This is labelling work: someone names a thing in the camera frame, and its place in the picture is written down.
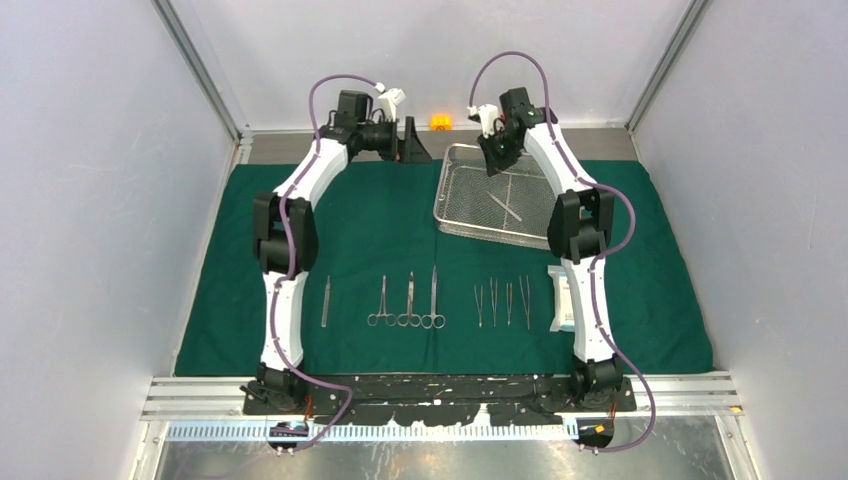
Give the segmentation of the steel scalpel handle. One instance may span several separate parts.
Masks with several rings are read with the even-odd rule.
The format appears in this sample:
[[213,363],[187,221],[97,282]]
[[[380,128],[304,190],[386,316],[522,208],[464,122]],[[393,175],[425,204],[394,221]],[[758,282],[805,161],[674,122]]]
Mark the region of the steel scalpel handle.
[[492,194],[491,192],[486,192],[486,194],[487,194],[487,195],[488,195],[488,197],[489,197],[490,199],[492,199],[492,200],[493,200],[493,201],[494,201],[497,205],[499,205],[499,206],[500,206],[500,207],[501,207],[501,208],[505,211],[505,213],[506,213],[506,214],[508,214],[509,216],[511,216],[512,218],[514,218],[514,219],[515,219],[516,221],[518,221],[518,222],[523,222],[522,217],[521,217],[521,216],[519,216],[519,215],[518,215],[518,214],[517,214],[514,210],[512,210],[512,209],[509,207],[509,205],[508,205],[507,203],[505,203],[504,201],[500,200],[497,196],[495,196],[495,195],[494,195],[494,194]]

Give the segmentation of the metal mesh instrument tray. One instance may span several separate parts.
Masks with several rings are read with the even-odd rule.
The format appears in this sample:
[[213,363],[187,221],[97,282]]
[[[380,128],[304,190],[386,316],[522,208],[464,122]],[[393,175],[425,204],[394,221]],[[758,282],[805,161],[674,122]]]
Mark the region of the metal mesh instrument tray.
[[[477,145],[454,143],[444,154],[433,207],[440,231],[461,237],[548,251],[547,229],[558,196],[583,185],[556,149],[537,161],[523,153],[495,176],[486,174]],[[488,197],[491,192],[522,217],[518,222]]]

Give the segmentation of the green surgical drape cloth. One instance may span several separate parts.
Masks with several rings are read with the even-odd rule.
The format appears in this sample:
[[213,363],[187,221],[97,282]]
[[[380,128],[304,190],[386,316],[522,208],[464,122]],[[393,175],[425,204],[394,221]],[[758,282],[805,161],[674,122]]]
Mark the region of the green surgical drape cloth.
[[[629,244],[605,268],[612,335],[648,374],[710,371],[713,348],[701,309],[661,200],[634,161],[585,162],[598,181],[627,195],[636,215]],[[354,163],[321,197],[315,221],[319,256],[302,307],[301,368],[308,374],[430,372],[440,374],[564,374],[574,337],[550,331],[553,318],[548,251],[478,241],[440,232],[432,207],[441,166]],[[288,165],[242,165],[223,194],[174,372],[178,376],[251,376],[265,337],[266,290],[252,253],[252,202],[291,174]],[[414,312],[429,312],[433,267],[442,329],[370,327],[387,277],[387,309],[405,310],[414,273]],[[527,330],[519,277],[528,275]],[[321,328],[327,277],[332,288]],[[499,282],[492,325],[489,280]],[[505,286],[514,285],[507,325]],[[474,286],[483,286],[478,327]]]

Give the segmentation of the steel surgical forceps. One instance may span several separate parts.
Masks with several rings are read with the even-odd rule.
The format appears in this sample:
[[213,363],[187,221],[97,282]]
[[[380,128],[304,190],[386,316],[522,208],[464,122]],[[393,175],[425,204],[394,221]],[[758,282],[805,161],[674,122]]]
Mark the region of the steel surgical forceps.
[[483,327],[483,303],[485,298],[485,289],[483,286],[474,286],[474,299],[477,310],[478,327]]

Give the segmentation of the long steel probe rod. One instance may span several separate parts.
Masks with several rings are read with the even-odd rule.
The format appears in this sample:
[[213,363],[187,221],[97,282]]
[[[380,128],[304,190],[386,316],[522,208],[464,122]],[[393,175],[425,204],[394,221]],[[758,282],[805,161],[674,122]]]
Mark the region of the long steel probe rod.
[[325,282],[325,287],[324,287],[324,296],[323,296],[323,302],[322,302],[322,313],[321,313],[321,323],[320,323],[321,328],[327,328],[327,326],[328,326],[329,308],[330,308],[330,299],[331,299],[331,288],[332,288],[331,278],[330,278],[330,276],[328,276],[327,279],[326,279],[326,282]]

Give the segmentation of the small steel scissors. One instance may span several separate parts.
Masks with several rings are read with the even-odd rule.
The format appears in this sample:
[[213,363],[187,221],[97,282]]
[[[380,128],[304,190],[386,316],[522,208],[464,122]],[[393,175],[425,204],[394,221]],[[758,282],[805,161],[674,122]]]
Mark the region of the small steel scissors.
[[421,325],[421,316],[414,312],[414,291],[415,291],[415,280],[414,273],[411,272],[408,278],[407,284],[407,294],[406,294],[406,303],[405,310],[397,316],[397,323],[402,327],[419,327]]

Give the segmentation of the steel needle holder clamp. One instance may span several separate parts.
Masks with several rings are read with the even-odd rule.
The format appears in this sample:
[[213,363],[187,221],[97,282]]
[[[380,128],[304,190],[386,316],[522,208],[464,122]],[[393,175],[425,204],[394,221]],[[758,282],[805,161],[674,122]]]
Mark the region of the steel needle holder clamp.
[[514,307],[514,285],[512,282],[507,282],[505,286],[505,304],[507,314],[507,325],[512,323],[512,313]]

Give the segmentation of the steel ring-handled hemostat clamp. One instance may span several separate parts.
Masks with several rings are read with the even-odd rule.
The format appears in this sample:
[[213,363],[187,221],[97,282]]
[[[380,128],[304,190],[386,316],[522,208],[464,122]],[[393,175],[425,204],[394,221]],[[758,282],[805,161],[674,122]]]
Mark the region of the steel ring-handled hemostat clamp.
[[397,318],[390,314],[387,309],[387,277],[383,276],[381,281],[380,302],[376,313],[369,314],[366,323],[370,327],[376,327],[380,323],[393,327],[397,325]]

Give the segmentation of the steel ring-handled scissors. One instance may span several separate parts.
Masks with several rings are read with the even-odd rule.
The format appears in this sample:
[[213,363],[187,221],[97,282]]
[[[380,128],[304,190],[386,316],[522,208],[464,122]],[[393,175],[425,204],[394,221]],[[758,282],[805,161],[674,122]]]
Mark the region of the steel ring-handled scissors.
[[429,312],[422,316],[422,327],[425,329],[442,329],[446,325],[446,318],[437,310],[438,307],[438,273],[433,267],[430,283]]

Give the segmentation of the white sterile packet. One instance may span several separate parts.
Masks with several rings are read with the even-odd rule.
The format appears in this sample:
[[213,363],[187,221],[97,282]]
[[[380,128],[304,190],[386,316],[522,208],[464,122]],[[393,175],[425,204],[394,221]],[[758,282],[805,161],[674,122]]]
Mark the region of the white sterile packet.
[[562,266],[550,265],[548,275],[553,284],[554,317],[551,322],[551,332],[573,332],[575,320],[569,280]]

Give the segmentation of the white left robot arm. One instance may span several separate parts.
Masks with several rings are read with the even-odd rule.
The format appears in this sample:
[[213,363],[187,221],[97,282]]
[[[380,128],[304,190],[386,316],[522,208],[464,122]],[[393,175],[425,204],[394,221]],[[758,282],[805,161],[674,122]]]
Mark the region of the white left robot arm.
[[413,117],[400,126],[400,88],[377,97],[354,90],[339,94],[328,122],[318,128],[303,161],[271,192],[252,202],[252,251],[266,289],[265,339],[254,381],[245,392],[284,414],[298,412],[308,395],[299,366],[306,281],[316,263],[319,239],[314,208],[321,196],[360,152],[375,152],[385,161],[428,163]]

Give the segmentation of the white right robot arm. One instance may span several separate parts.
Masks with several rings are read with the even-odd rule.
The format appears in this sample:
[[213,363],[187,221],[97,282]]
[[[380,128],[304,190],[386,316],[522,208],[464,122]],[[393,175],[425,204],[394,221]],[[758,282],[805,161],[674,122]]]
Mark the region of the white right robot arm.
[[547,242],[568,281],[574,318],[571,397],[596,410],[623,383],[623,362],[609,326],[605,254],[612,238],[615,196],[599,188],[567,145],[554,115],[534,106],[523,87],[503,93],[498,105],[471,106],[481,126],[477,142],[489,176],[517,163],[523,154],[538,164],[555,195]]

